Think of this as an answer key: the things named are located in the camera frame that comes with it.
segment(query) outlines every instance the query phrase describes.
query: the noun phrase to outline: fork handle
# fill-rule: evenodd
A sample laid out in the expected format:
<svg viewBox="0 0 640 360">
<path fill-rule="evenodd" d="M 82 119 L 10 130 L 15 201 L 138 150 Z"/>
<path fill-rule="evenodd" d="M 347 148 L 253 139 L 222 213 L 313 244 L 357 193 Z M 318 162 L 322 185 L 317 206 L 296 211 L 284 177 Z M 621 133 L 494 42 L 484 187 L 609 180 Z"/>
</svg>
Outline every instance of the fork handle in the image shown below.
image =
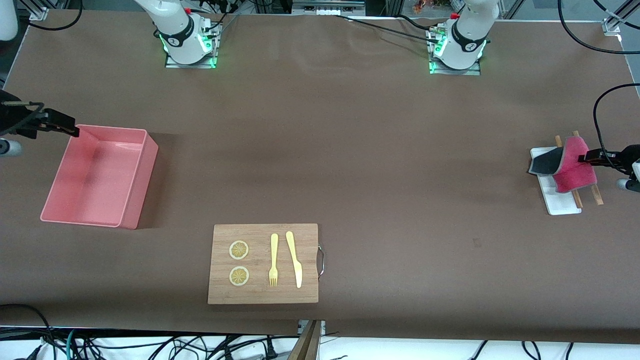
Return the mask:
<svg viewBox="0 0 640 360">
<path fill-rule="evenodd" d="M 298 257 L 296 256 L 296 242 L 293 239 L 293 233 L 287 231 L 285 234 L 287 237 L 287 244 L 289 245 L 289 251 L 291 251 L 291 259 L 294 263 L 298 262 Z"/>
<path fill-rule="evenodd" d="M 271 266 L 276 267 L 278 256 L 278 234 L 271 234 Z"/>
</svg>

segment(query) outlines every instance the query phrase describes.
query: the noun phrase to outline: pink storage box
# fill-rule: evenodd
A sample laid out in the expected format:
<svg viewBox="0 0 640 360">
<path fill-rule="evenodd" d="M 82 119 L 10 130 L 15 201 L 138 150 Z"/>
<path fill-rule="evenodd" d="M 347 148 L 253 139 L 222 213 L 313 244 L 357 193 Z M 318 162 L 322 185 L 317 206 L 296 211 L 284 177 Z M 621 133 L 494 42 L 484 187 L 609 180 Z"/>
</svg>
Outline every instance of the pink storage box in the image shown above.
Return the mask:
<svg viewBox="0 0 640 360">
<path fill-rule="evenodd" d="M 66 224 L 138 226 L 158 145 L 146 130 L 78 125 L 40 219 Z"/>
</svg>

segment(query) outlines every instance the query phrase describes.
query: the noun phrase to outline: lemon slice illustration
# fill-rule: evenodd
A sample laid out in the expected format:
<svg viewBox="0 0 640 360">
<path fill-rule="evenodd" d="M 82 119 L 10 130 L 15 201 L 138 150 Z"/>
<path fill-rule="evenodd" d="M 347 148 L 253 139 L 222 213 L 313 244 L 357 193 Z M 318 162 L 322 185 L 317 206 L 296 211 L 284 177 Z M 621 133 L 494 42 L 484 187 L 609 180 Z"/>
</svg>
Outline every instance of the lemon slice illustration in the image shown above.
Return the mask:
<svg viewBox="0 0 640 360">
<path fill-rule="evenodd" d="M 247 270 L 244 266 L 236 266 L 235 268 L 231 269 L 231 272 L 229 273 L 229 281 L 231 281 L 233 285 L 242 286 L 246 284 L 248 280 L 249 270 Z"/>
<path fill-rule="evenodd" d="M 248 253 L 249 245 L 242 240 L 234 241 L 229 247 L 229 255 L 236 260 L 244 259 Z"/>
</svg>

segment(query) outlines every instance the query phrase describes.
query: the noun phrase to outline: brown table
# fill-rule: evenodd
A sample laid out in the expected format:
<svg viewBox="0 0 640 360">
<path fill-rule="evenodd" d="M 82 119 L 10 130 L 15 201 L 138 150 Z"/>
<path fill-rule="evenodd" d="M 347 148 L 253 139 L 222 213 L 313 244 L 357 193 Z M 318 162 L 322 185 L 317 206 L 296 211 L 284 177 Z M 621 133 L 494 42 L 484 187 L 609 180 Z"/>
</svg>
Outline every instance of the brown table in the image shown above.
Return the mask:
<svg viewBox="0 0 640 360">
<path fill-rule="evenodd" d="M 572 27 L 620 48 L 599 24 Z M 605 205 L 587 190 L 583 214 L 552 217 L 526 173 L 556 134 L 597 147 L 593 102 L 631 81 L 624 57 L 558 23 L 499 22 L 482 76 L 438 76 L 418 40 L 242 16 L 218 69 L 177 70 L 153 29 L 144 13 L 87 11 L 29 30 L 8 91 L 147 129 L 160 151 L 135 231 L 39 221 L 63 135 L 2 159 L 0 302 L 78 327 L 290 333 L 321 318 L 345 336 L 640 341 L 638 194 L 599 168 Z M 640 141 L 639 110 L 632 88 L 602 103 L 608 148 Z M 320 302 L 207 305 L 213 225 L 284 222 L 320 226 Z"/>
</svg>

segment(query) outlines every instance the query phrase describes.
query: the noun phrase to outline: pink cloth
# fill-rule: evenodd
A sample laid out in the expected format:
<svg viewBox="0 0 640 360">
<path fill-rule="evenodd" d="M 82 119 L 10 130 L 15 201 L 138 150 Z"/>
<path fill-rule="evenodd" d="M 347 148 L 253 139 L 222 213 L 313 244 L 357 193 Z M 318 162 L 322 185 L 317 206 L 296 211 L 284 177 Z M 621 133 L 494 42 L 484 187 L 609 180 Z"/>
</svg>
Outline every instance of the pink cloth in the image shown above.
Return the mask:
<svg viewBox="0 0 640 360">
<path fill-rule="evenodd" d="M 564 143 L 560 169 L 556 172 L 556 191 L 568 193 L 598 183 L 596 173 L 589 163 L 579 163 L 578 156 L 585 155 L 589 147 L 579 136 L 571 136 Z"/>
</svg>

